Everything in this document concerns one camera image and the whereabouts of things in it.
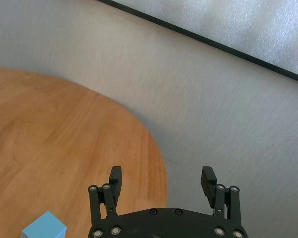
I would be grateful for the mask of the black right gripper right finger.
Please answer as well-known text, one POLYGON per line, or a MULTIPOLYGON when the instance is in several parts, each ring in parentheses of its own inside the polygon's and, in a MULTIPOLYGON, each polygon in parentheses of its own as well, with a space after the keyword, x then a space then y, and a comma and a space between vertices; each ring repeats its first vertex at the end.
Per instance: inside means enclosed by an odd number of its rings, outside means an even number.
POLYGON ((240 189, 237 186, 225 187, 217 183, 213 168, 209 166, 202 168, 201 186, 215 218, 241 221, 240 189))

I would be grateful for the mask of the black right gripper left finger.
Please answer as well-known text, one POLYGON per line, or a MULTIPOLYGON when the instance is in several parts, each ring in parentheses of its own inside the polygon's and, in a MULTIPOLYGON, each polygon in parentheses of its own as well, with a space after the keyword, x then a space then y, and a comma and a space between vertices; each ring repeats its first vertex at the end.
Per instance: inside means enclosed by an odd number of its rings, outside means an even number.
POLYGON ((122 187, 122 168, 113 166, 109 176, 109 182, 98 187, 91 185, 88 187, 91 223, 96 224, 101 221, 100 205, 104 204, 106 218, 118 216, 116 207, 122 187))

